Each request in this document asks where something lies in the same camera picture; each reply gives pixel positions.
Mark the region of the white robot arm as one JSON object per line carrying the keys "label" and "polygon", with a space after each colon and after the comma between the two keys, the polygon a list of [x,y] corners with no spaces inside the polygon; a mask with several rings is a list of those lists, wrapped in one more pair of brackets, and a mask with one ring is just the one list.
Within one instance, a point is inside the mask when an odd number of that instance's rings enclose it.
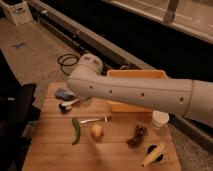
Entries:
{"label": "white robot arm", "polygon": [[213,83],[191,79],[103,76],[101,59],[84,54],[67,79],[77,96],[167,112],[213,128]]}

